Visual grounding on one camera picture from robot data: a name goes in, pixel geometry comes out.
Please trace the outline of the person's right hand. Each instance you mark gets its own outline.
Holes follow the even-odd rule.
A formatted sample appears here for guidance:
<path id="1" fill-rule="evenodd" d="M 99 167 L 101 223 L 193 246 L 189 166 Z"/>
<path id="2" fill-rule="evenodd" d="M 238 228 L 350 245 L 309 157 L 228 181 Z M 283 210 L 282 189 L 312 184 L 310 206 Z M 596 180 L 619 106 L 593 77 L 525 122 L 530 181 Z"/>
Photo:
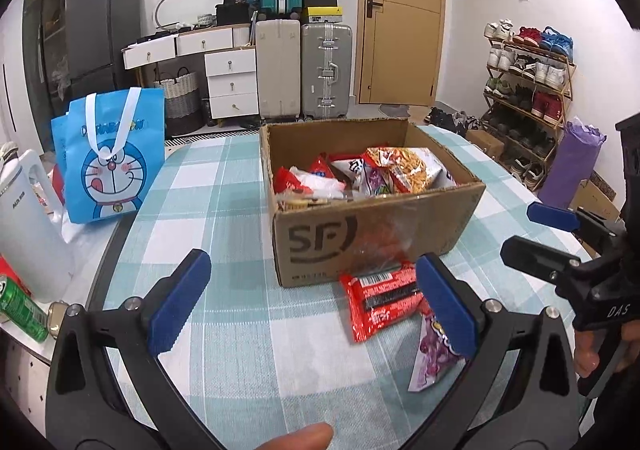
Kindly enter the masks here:
<path id="1" fill-rule="evenodd" d="M 629 343 L 625 356 L 620 359 L 616 371 L 620 372 L 633 364 L 640 352 L 640 321 L 634 320 L 622 326 L 622 340 Z M 594 333 L 591 331 L 575 332 L 574 365 L 581 378 L 588 376 L 597 369 L 600 362 L 594 349 Z"/>

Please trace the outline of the person's left hand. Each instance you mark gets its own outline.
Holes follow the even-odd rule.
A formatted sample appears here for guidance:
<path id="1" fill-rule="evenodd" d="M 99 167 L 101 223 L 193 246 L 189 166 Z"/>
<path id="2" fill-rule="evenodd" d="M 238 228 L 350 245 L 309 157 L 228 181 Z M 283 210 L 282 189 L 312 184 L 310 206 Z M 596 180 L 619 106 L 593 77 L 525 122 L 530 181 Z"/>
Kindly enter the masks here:
<path id="1" fill-rule="evenodd" d="M 257 450 L 326 450 L 333 436 L 333 427 L 322 422 L 266 441 Z"/>

